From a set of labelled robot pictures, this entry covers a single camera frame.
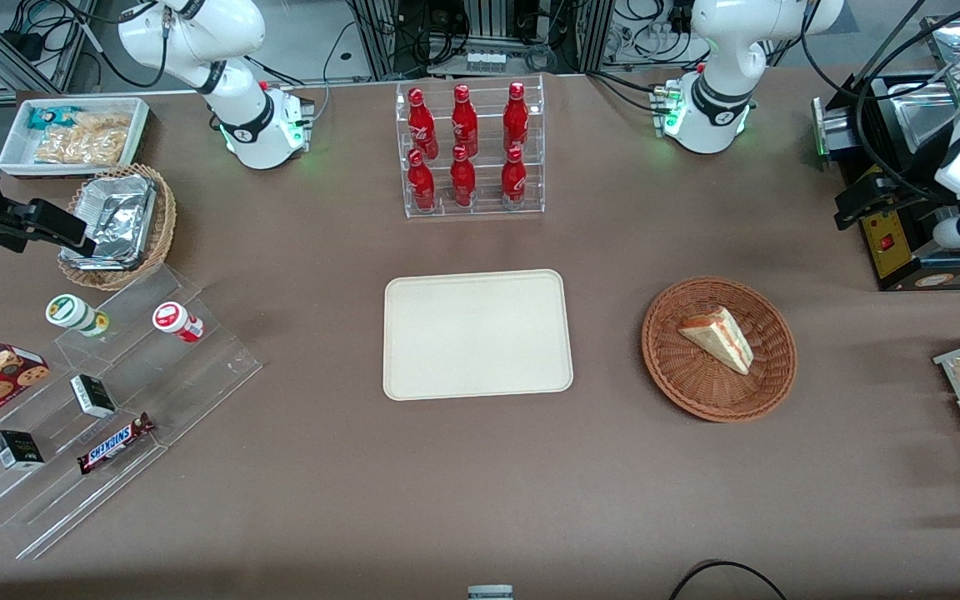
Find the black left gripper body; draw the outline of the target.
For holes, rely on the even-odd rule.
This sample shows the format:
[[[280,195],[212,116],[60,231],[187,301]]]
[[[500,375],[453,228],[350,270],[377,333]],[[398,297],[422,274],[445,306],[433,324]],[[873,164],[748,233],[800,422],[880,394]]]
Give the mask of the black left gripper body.
[[[880,213],[895,213],[914,204],[948,204],[948,190],[935,182],[910,178],[899,182],[891,176],[860,176],[846,181],[846,189],[835,197],[833,216],[839,231]]]

